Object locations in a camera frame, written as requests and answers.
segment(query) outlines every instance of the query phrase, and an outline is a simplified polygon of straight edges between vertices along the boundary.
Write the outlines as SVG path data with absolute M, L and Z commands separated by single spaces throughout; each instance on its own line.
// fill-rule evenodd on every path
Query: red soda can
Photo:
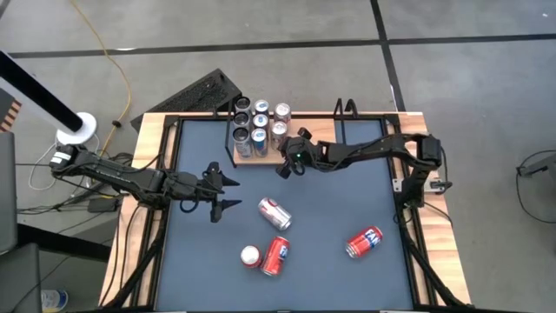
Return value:
M 278 276 L 288 255 L 289 241 L 284 237 L 277 236 L 270 243 L 267 255 L 262 262 L 261 270 L 268 276 Z
M 254 245 L 243 248 L 241 258 L 243 265 L 249 268 L 258 267 L 262 263 L 262 254 Z
M 352 258 L 362 257 L 381 241 L 381 230 L 376 226 L 369 226 L 347 241 L 346 251 Z

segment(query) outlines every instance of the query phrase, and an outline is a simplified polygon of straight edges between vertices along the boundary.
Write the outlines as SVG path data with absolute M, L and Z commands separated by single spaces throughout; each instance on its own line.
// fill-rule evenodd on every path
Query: white can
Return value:
M 68 304 L 68 293 L 65 290 L 41 290 L 43 313 L 56 313 Z
M 288 135 L 288 126 L 284 122 L 275 122 L 272 125 L 272 142 L 270 146 L 274 150 L 278 150 L 280 143 L 284 141 Z
M 289 121 L 292 119 L 292 111 L 289 105 L 285 103 L 279 103 L 275 107 L 275 122 L 284 122 L 289 125 Z

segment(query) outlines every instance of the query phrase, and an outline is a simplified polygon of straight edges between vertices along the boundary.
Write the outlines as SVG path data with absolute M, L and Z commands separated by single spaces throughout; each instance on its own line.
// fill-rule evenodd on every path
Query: metal bracket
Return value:
M 396 193 L 401 192 L 402 182 L 403 182 L 403 178 L 395 178 L 392 180 L 392 187 L 394 188 L 394 192 Z M 442 193 L 446 189 L 443 186 L 442 179 L 440 178 L 427 179 L 423 187 L 426 193 L 435 193 L 435 194 Z

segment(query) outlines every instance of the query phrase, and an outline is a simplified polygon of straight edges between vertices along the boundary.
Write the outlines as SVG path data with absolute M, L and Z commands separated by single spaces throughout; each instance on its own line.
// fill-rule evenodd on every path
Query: black pole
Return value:
M 2 51 L 0 51 L 0 77 L 69 130 L 76 132 L 83 126 L 82 119 L 76 113 L 52 95 L 33 76 Z M 16 98 L 16 100 L 22 102 L 23 99 Z

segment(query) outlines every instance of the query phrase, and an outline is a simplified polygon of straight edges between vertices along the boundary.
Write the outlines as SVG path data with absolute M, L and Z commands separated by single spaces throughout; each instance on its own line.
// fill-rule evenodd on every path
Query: concrete floor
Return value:
M 78 1 L 109 48 L 221 43 L 376 39 L 368 0 L 108 0 Z M 556 3 L 530 0 L 379 0 L 389 38 L 556 33 Z M 66 0 L 12 0 L 0 19 L 0 47 L 8 52 L 96 50 L 89 29 Z M 481 308 L 549 312 L 556 305 L 556 229 L 520 210 L 514 171 L 527 155 L 553 149 L 556 126 L 556 41 L 391 46 L 407 110 L 424 111 L 447 150 L 447 193 L 456 241 L 474 304 Z M 393 110 L 380 46 L 194 52 L 119 56 L 133 89 L 134 117 L 222 69 L 252 98 L 285 101 L 296 110 L 330 110 L 352 97 L 360 110 Z M 103 57 L 30 58 L 18 62 L 73 110 L 99 122 L 103 140 L 125 104 L 117 70 Z M 34 162 L 54 130 L 26 108 L 13 128 L 17 161 Z M 109 152 L 133 152 L 127 124 Z M 73 187 L 27 187 L 17 169 L 19 207 L 65 199 Z M 36 184 L 49 181 L 39 169 Z M 522 195 L 537 216 L 556 219 L 553 182 L 524 180 Z M 20 221 L 57 231 L 87 212 L 49 213 Z M 98 242 L 110 238 L 114 215 L 69 231 Z M 42 269 L 56 263 L 45 256 Z M 66 288 L 70 310 L 96 305 L 104 265 L 68 261 L 46 283 Z

